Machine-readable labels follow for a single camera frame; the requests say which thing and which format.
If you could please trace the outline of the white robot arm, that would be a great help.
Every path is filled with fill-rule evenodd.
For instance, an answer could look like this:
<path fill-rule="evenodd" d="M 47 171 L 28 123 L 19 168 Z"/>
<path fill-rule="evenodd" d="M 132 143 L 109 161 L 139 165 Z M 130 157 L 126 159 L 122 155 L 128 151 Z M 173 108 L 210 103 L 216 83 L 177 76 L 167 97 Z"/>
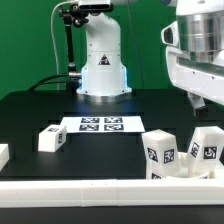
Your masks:
<path fill-rule="evenodd" d="M 206 99 L 224 105 L 224 0 L 161 0 L 176 20 L 161 31 L 171 83 L 188 93 L 194 109 Z M 105 13 L 127 0 L 78 0 L 84 15 L 87 63 L 78 93 L 94 98 L 129 93 L 120 59 L 120 26 Z"/>

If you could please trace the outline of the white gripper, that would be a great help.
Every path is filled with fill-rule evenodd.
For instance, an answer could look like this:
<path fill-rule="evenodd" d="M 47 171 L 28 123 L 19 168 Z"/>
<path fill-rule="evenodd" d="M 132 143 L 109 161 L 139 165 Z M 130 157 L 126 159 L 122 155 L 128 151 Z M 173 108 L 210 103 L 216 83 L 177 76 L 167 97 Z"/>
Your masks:
<path fill-rule="evenodd" d="M 216 73 L 212 69 L 212 66 L 224 69 L 224 50 L 214 55 L 214 61 L 204 71 L 180 65 L 179 58 L 188 59 L 189 56 L 178 48 L 171 46 L 166 48 L 169 79 L 175 87 L 188 92 L 194 116 L 205 118 L 208 109 L 203 98 L 224 105 L 224 73 Z"/>

